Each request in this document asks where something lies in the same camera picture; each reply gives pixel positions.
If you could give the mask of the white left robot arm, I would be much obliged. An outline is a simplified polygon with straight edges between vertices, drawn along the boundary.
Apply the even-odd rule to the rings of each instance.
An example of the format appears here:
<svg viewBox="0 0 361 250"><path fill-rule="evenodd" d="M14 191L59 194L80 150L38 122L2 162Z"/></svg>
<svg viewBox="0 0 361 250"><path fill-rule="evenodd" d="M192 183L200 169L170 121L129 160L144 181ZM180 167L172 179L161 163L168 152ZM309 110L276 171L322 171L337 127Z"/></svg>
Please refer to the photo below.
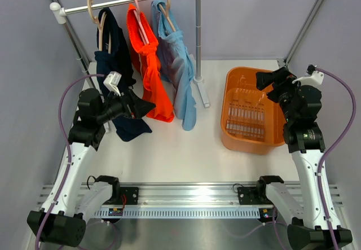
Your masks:
<svg viewBox="0 0 361 250"><path fill-rule="evenodd" d="M80 92L73 126L65 135L67 156L54 186L38 211L30 211L27 223L41 242L77 247L86 224L103 204L125 201L118 178L100 175L85 196L78 193L85 173L105 135L105 123L123 116L138 120L155 109L154 103L139 98L132 90L104 100L97 89Z"/></svg>

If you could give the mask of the tan wooden hanger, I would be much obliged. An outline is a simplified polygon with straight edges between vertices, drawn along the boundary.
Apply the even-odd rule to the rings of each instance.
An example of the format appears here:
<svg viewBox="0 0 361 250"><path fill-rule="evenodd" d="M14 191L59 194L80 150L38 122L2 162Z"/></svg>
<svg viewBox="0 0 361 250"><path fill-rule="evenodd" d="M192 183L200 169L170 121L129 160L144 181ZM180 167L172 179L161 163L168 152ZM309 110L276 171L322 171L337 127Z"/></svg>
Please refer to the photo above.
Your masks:
<svg viewBox="0 0 361 250"><path fill-rule="evenodd" d="M171 0L166 0L166 3L165 3L165 8L163 8L162 5L159 5L159 8L160 10L162 11L162 13L165 15L171 29L173 32L176 32L176 28L174 26L174 24L172 23L171 19L170 19L170 7L171 7Z"/></svg>

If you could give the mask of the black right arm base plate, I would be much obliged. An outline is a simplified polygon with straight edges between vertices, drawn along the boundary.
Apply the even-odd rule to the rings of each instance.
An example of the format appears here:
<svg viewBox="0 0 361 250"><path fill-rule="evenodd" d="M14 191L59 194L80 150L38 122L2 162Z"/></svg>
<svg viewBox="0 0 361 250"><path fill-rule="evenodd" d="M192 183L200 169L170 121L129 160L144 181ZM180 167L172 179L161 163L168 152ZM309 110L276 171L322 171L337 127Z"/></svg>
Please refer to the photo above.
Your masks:
<svg viewBox="0 0 361 250"><path fill-rule="evenodd" d="M256 187L238 187L237 197L240 205L273 205L273 203L259 195Z"/></svg>

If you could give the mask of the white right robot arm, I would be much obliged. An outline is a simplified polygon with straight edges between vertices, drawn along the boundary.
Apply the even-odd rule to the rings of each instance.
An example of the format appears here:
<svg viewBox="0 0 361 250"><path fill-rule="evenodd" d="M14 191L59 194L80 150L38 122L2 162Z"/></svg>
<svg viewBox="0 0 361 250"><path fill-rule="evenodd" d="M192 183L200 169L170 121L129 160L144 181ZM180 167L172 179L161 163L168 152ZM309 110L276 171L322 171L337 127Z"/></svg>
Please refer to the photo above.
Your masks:
<svg viewBox="0 0 361 250"><path fill-rule="evenodd" d="M350 120L330 148L325 147L323 133L316 123L322 107L318 86L325 76L343 85L352 102ZM268 86L272 87L268 99L280 106L285 118L283 138L297 169L303 203L297 202L276 176L258 180L256 198L261 203L272 202L274 212L281 214L292 249L341 249L352 243L353 237L349 229L341 226L334 210L325 160L355 119L355 96L343 80L314 65L308 66L304 77L296 77L287 67L256 73L256 88L264 90Z"/></svg>

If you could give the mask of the orange shorts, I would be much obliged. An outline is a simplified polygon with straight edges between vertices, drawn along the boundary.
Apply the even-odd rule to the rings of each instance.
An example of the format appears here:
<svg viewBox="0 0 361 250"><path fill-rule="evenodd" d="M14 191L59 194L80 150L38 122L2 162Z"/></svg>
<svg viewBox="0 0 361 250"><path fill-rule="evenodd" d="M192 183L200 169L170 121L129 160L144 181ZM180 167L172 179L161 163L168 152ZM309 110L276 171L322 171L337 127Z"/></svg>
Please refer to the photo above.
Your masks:
<svg viewBox="0 0 361 250"><path fill-rule="evenodd" d="M143 42L135 11L136 7L130 5L127 11L126 25L131 44L131 63L142 77L143 99L156 105L153 110L148 112L147 117L163 122L172 122L174 119L173 104L161 81L161 64L156 54L159 43L144 13L141 12L140 21L149 43Z"/></svg>

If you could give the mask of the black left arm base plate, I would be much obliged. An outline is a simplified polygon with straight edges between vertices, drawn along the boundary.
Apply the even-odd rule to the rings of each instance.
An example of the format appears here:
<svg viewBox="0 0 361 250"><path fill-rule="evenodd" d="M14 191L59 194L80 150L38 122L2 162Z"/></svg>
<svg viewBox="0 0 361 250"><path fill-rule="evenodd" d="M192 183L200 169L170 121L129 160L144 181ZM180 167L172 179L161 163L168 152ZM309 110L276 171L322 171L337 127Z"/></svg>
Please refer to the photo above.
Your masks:
<svg viewBox="0 0 361 250"><path fill-rule="evenodd" d="M138 187L120 187L114 192L112 192L110 199L105 201L103 205L120 206L123 205L123 201L125 202L125 205L137 205L138 195Z"/></svg>

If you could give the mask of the beige wooden hanger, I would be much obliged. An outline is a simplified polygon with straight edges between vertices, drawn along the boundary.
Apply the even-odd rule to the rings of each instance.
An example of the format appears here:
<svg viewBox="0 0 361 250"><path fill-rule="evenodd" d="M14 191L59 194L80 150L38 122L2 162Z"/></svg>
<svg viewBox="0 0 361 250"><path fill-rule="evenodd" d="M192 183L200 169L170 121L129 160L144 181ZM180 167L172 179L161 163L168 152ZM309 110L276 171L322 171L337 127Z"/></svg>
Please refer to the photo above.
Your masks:
<svg viewBox="0 0 361 250"><path fill-rule="evenodd" d="M98 29L98 50L103 51L103 32L107 13L104 12L99 20L96 16L93 15L92 5L93 0L87 0L87 11L92 19L92 22L96 24Z"/></svg>

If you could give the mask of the light blue shorts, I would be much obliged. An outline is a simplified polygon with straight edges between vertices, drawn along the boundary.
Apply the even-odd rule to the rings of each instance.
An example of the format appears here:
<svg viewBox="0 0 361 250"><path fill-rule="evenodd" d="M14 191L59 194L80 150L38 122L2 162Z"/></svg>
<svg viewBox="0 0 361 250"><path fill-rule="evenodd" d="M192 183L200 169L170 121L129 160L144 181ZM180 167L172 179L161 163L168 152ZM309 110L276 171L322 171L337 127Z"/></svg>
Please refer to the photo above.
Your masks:
<svg viewBox="0 0 361 250"><path fill-rule="evenodd" d="M183 31L177 26L173 13L169 12L168 20L161 11L165 6L162 0L152 1L151 27L159 43L157 56L161 63L161 76L175 89L175 115L182 120L182 128L190 131L196 124L196 101L191 88L195 70L183 42Z"/></svg>

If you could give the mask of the pink plastic hanger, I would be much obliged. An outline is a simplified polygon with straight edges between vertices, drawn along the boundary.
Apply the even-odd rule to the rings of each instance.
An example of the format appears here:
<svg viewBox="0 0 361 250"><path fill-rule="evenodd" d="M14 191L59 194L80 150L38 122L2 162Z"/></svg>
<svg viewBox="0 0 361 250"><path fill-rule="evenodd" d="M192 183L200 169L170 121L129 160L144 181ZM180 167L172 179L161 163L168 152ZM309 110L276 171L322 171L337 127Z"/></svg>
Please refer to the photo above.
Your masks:
<svg viewBox="0 0 361 250"><path fill-rule="evenodd" d="M147 38L147 35L146 35L146 32L144 30L144 27L142 25L142 22L141 22L141 19L140 19L140 8L139 8L139 3L138 3L138 0L134 0L135 2L135 11L134 11L134 15L136 17L136 20L138 22L138 26L139 26L139 34L140 34L140 37L143 41L143 43L146 45L146 44L149 44L149 40Z"/></svg>

